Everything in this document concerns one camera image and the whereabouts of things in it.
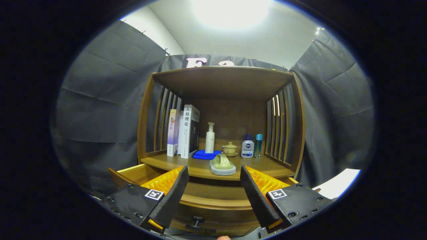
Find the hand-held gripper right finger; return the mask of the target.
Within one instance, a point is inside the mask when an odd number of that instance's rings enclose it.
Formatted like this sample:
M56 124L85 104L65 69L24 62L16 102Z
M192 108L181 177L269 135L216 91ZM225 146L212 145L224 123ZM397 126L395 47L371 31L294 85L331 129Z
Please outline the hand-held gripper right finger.
M260 226L268 233L304 222L333 203L304 184L285 183L245 165L240 181Z

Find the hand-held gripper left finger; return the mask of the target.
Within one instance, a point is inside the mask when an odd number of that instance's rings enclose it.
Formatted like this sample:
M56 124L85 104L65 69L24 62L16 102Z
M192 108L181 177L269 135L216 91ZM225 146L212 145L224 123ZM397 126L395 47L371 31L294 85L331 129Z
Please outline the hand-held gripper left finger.
M170 227L188 181L188 167L180 166L144 184L127 182L102 198L101 205L138 227L163 234Z

